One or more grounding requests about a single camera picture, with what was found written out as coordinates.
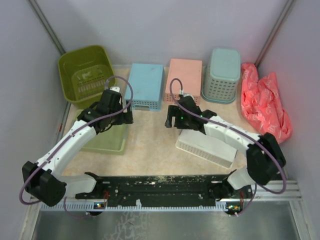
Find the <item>white perforated tray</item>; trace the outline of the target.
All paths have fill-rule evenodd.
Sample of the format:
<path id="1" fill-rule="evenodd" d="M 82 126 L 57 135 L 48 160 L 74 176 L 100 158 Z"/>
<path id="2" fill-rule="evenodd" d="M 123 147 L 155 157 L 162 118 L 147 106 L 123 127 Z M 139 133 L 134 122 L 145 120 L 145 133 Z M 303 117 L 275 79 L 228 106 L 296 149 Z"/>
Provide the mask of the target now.
<path id="1" fill-rule="evenodd" d="M 231 168 L 237 154 L 237 150 L 225 142 L 189 129 L 180 132 L 175 146 L 226 169 Z"/>

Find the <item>light green shallow tray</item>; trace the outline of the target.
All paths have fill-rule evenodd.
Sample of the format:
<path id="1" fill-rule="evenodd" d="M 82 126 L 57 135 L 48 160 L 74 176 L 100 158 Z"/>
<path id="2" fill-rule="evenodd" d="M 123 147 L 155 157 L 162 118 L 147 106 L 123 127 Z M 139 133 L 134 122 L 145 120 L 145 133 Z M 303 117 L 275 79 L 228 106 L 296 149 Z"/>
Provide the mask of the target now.
<path id="1" fill-rule="evenodd" d="M 106 155 L 123 155 L 126 148 L 127 125 L 113 126 L 106 132 L 99 133 L 82 148 L 82 152 Z"/>

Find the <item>blue shallow plastic tray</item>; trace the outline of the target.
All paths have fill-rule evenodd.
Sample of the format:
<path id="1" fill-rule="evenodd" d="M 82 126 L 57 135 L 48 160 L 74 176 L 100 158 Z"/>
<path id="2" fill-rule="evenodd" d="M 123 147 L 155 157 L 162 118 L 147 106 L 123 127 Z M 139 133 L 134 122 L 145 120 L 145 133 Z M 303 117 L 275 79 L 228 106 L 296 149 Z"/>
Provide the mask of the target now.
<path id="1" fill-rule="evenodd" d="M 128 77 L 128 82 L 133 89 L 132 108 L 159 111 L 162 105 L 164 77 L 162 64 L 132 64 Z"/>

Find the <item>pink shallow plastic tray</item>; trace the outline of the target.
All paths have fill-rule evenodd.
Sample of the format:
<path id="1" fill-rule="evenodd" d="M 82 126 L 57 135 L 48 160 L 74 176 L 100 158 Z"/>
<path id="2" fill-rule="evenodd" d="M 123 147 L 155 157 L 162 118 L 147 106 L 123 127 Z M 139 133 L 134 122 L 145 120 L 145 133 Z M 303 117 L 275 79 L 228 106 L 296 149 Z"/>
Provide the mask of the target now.
<path id="1" fill-rule="evenodd" d="M 170 60 L 163 101 L 174 104 L 170 94 L 170 83 L 173 79 L 182 82 L 183 92 L 193 96 L 196 105 L 201 102 L 203 62 L 201 60 L 172 58 Z"/>

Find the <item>large teal perforated basket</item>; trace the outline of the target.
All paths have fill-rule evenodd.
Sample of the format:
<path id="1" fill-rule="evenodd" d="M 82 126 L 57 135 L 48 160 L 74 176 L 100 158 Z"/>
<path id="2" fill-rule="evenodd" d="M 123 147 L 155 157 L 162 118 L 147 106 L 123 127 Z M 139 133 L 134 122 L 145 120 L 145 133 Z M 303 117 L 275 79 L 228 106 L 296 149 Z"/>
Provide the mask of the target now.
<path id="1" fill-rule="evenodd" d="M 241 76 L 241 56 L 238 50 L 216 47 L 205 68 L 201 95 L 212 103 L 230 104 L 236 99 Z"/>

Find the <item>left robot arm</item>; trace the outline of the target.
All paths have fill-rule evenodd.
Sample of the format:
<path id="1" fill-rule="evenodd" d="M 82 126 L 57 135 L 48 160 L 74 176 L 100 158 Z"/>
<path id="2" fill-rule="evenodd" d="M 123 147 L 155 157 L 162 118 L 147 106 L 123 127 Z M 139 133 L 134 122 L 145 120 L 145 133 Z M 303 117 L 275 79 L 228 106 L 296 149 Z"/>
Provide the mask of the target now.
<path id="1" fill-rule="evenodd" d="M 92 173 L 73 177 L 62 174 L 69 162 L 97 135 L 114 126 L 133 123 L 130 101 L 123 105 L 118 86 L 103 91 L 98 102 L 84 109 L 69 132 L 43 157 L 36 162 L 27 161 L 22 167 L 23 187 L 19 200 L 25 204 L 23 193 L 27 192 L 49 207 L 63 198 L 77 194 L 88 194 L 97 199 L 103 195 L 104 186 L 98 176 Z"/>

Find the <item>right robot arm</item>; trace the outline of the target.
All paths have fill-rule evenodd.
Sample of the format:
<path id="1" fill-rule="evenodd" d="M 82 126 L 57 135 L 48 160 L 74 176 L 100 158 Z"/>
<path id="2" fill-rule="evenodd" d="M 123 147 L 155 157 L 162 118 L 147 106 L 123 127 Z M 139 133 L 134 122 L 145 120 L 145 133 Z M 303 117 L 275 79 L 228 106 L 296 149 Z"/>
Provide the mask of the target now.
<path id="1" fill-rule="evenodd" d="M 274 135 L 267 132 L 257 134 L 245 131 L 223 120 L 211 110 L 201 110 L 191 96 L 181 96 L 174 105 L 169 105 L 165 121 L 166 128 L 194 130 L 210 138 L 221 140 L 246 157 L 246 166 L 230 173 L 223 185 L 223 192 L 235 198 L 244 186 L 258 184 L 262 188 L 280 175 L 282 194 L 287 188 L 284 173 L 286 159 Z"/>

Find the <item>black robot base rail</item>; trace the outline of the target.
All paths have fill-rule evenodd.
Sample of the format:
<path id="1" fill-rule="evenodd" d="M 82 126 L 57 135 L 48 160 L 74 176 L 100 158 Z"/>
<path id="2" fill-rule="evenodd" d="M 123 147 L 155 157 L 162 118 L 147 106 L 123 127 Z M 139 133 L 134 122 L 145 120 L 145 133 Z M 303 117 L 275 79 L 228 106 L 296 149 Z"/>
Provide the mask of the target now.
<path id="1" fill-rule="evenodd" d="M 97 176 L 92 192 L 78 193 L 77 200 L 103 199 L 109 207 L 214 207 L 222 199 L 248 200 L 252 187 L 239 190 L 218 175 Z"/>

